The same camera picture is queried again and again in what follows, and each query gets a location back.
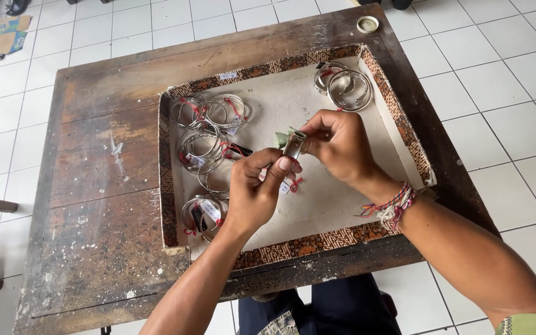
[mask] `black tag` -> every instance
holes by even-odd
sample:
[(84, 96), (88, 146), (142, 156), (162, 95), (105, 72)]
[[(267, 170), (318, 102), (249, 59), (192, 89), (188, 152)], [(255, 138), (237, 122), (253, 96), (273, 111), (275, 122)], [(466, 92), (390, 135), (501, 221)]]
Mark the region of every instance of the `black tag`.
[(235, 153), (238, 153), (238, 154), (243, 154), (244, 157), (247, 157), (251, 154), (254, 153), (254, 151), (250, 150), (250, 149), (247, 149), (247, 148), (243, 148), (242, 146), (240, 146), (239, 144), (235, 144), (235, 143), (232, 143), (232, 145), (234, 147), (236, 147), (237, 149), (233, 149), (233, 148), (229, 148), (231, 151), (235, 152)]
[(202, 209), (199, 206), (196, 206), (195, 209), (192, 209), (192, 216), (194, 217), (195, 225), (198, 228), (198, 232), (203, 232), (208, 229), (206, 221), (204, 220), (204, 215), (202, 214)]

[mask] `tiled floor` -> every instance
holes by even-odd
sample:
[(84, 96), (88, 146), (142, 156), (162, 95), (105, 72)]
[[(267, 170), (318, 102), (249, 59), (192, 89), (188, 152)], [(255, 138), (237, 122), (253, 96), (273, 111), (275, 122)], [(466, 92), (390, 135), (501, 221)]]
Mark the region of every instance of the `tiled floor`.
[[(0, 0), (0, 14), (6, 1)], [(536, 0), (414, 0), (386, 15), (506, 243), (536, 272)], [(0, 335), (10, 334), (57, 69), (350, 7), (348, 0), (33, 0), (24, 49), (0, 61)], [(374, 274), (403, 334), (492, 334), (428, 263)], [(308, 287), (299, 289), (311, 300)], [(233, 335), (237, 301), (207, 334)], [(142, 321), (113, 327), (136, 334)], [(96, 335), (98, 330), (83, 335)]]

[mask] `wooden table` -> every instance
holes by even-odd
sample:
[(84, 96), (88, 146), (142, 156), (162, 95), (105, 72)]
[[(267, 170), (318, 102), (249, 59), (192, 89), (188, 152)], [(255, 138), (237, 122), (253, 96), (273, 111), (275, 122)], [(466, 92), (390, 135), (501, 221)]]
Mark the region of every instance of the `wooden table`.
[[(378, 32), (357, 31), (357, 19), (365, 15), (379, 19)], [(161, 251), (159, 92), (359, 42), (379, 60), (427, 152), (438, 202), (497, 234), (380, 6), (350, 8), (60, 70), (14, 331), (73, 333), (146, 318), (187, 269), (184, 250)], [(121, 152), (112, 155), (121, 143)], [(237, 299), (422, 260), (396, 235), (233, 272), (222, 296)], [(313, 270), (296, 266), (302, 262)]]

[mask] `jewelry display tray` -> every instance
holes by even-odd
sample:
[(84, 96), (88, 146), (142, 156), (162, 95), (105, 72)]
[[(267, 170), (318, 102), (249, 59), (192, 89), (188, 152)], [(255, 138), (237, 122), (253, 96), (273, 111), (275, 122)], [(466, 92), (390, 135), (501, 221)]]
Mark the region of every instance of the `jewelry display tray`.
[[(273, 147), (275, 132), (287, 132), (289, 126), (298, 129), (320, 109), (336, 109), (327, 96), (313, 87), (316, 66), (335, 60), (361, 71), (372, 84), (373, 101), (358, 113), (376, 162), (395, 179), (409, 181), (415, 190), (436, 184), (421, 143), (367, 45), (327, 48), (215, 74), (169, 87), (160, 96), (160, 208), (165, 252), (172, 254), (187, 248), (194, 261), (208, 246), (201, 234), (185, 234), (181, 223), (183, 204), (194, 195), (208, 192), (200, 186), (197, 176), (179, 162), (175, 146), (183, 130), (169, 119), (171, 101), (193, 92), (208, 99), (224, 93), (238, 95), (245, 103), (248, 118), (234, 136), (229, 135), (229, 141), (257, 151)], [(245, 245), (234, 270), (400, 233), (384, 229), (375, 215), (354, 217), (370, 200), (331, 176), (315, 157), (303, 154), (298, 161), (303, 167), (297, 176), (303, 178), (298, 191), (279, 194), (275, 214)]]

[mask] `friendship bracelet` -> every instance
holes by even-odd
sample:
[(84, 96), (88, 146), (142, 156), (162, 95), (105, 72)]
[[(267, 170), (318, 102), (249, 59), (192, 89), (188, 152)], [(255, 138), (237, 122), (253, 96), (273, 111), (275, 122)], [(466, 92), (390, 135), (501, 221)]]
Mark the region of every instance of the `friendship bracelet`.
[(408, 183), (404, 183), (400, 192), (389, 201), (376, 205), (370, 203), (361, 207), (361, 214), (355, 217), (370, 217), (377, 212), (376, 216), (380, 218), (380, 223), (387, 230), (395, 230), (400, 221), (400, 216), (403, 212), (413, 204), (415, 192), (413, 187)]

